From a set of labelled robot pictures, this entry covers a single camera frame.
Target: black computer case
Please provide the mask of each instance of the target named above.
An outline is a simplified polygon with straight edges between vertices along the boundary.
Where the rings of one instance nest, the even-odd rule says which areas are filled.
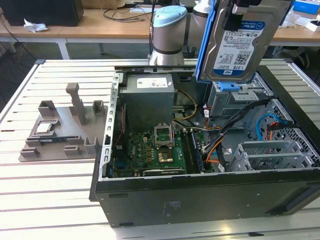
[[[75,27],[84,14],[81,0],[0,0],[0,7],[11,26],[22,26],[26,19],[35,24]]]

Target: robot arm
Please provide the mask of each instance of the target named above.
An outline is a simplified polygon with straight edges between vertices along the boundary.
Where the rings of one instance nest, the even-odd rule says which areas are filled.
[[[183,46],[200,48],[211,11],[210,0],[201,0],[187,13],[183,6],[159,9],[153,20],[153,52],[150,65],[183,65]]]

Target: blue box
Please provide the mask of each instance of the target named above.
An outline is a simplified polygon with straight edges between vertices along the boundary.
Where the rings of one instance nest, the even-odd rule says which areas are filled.
[[[293,10],[297,12],[316,14],[318,12],[320,2],[311,0],[295,0]]]

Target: hard drive label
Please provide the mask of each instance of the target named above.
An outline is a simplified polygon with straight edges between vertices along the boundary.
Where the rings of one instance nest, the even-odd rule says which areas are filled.
[[[242,21],[238,31],[224,31],[213,70],[218,75],[239,75],[255,50],[254,40],[265,28],[263,21]]]

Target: metal slatted table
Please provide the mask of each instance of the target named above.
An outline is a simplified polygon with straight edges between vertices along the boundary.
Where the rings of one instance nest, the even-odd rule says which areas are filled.
[[[79,83],[85,105],[93,100],[108,104],[114,66],[146,64],[146,60],[47,60],[31,69],[0,114],[0,239],[249,239],[249,232],[264,234],[261,240],[319,239],[320,200],[291,216],[111,228],[99,203],[88,199],[94,159],[18,161],[42,100],[69,106],[67,83]],[[261,64],[319,127],[319,89],[312,81],[283,60]]]

